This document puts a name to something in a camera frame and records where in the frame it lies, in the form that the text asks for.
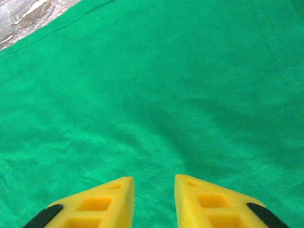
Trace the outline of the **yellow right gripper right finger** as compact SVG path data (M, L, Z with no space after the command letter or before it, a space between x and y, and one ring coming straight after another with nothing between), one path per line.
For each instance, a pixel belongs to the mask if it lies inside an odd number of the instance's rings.
M290 228L259 200L219 185L177 174L178 228Z

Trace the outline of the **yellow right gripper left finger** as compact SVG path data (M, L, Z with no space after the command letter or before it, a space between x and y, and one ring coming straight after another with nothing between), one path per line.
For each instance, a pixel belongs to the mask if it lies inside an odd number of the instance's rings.
M133 177L121 177L59 199L23 228L132 228Z

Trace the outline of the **green t-shirt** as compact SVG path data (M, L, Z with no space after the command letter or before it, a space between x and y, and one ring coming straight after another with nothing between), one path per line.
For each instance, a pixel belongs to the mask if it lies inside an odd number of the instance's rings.
M82 0L0 52L0 228L122 176L177 228L176 174L304 228L304 0Z

